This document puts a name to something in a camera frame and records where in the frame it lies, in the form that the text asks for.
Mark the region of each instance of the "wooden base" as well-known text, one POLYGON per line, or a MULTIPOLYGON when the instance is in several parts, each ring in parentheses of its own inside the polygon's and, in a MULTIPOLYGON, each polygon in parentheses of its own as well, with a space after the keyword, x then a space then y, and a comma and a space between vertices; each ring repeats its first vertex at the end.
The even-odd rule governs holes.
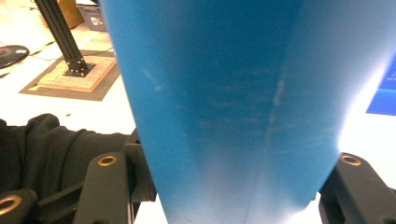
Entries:
POLYGON ((68 77, 68 66, 65 61, 56 65, 48 74, 37 83, 38 87, 52 88, 67 91, 93 92, 111 68, 116 64, 115 58, 100 56, 85 56, 85 62, 94 65, 91 72, 85 77, 68 77))

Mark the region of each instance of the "white floor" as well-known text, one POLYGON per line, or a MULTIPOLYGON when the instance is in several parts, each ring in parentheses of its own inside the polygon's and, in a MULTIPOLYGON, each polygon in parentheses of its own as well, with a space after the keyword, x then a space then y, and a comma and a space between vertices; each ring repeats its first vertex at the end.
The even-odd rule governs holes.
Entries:
MULTIPOLYGON (((36 12, 28 8, 19 8, 13 11, 12 15, 0 12, 0 31, 0 41, 3 44, 24 45, 31 52, 41 49, 52 39, 50 31, 42 25, 36 12)), ((87 44, 94 36, 106 37, 106 33, 90 31, 85 25, 74 29, 73 34, 80 49, 105 50, 110 45, 108 38, 103 38, 103 42, 100 43, 87 44)), ((60 55, 58 47, 53 44, 36 56, 48 59, 58 58, 60 55)), ((11 68, 0 70, 0 75, 11 71, 8 76, 0 78, 1 119, 10 125, 24 125, 34 116, 51 113, 70 130, 84 128, 99 133, 133 131, 134 119, 121 77, 101 102, 18 93, 50 64, 50 61, 28 57, 11 68)), ((346 121, 340 147, 343 151, 366 159, 383 180, 396 189, 396 118, 364 113, 379 80, 380 77, 374 77, 364 94, 357 96, 357 103, 351 107, 350 116, 346 121)), ((161 204, 143 203, 136 223, 166 223, 161 204)), ((321 223, 318 200, 312 202, 290 223, 321 223)))

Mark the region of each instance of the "blue plastic sheet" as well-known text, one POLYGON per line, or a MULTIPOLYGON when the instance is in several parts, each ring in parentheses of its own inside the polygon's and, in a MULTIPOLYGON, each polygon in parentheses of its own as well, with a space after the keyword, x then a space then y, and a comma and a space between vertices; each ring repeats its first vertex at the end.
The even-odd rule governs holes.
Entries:
POLYGON ((395 1, 102 1, 169 223, 281 223, 335 165, 395 1))

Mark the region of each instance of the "metal post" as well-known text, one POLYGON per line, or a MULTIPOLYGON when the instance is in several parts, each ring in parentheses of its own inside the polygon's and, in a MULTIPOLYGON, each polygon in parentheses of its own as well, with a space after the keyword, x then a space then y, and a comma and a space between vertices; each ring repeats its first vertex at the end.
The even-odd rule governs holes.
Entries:
POLYGON ((84 61, 56 0, 35 0, 35 3, 69 67, 66 75, 85 77, 90 72, 90 68, 84 61))

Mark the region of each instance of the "black metal bracket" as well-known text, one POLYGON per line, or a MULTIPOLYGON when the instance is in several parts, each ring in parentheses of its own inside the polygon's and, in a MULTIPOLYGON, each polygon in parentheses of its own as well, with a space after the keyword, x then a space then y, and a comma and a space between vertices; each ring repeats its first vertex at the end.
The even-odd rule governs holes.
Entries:
POLYGON ((69 67, 66 75, 70 77, 87 76, 92 70, 93 65, 89 65, 85 62, 57 1, 35 0, 35 3, 56 43, 61 49, 64 60, 69 67))
POLYGON ((39 201, 29 189, 0 195, 0 223, 134 223, 156 190, 135 130, 120 152, 91 160, 84 182, 39 201))
POLYGON ((319 192, 324 224, 396 224, 396 194, 364 159, 341 155, 319 192))

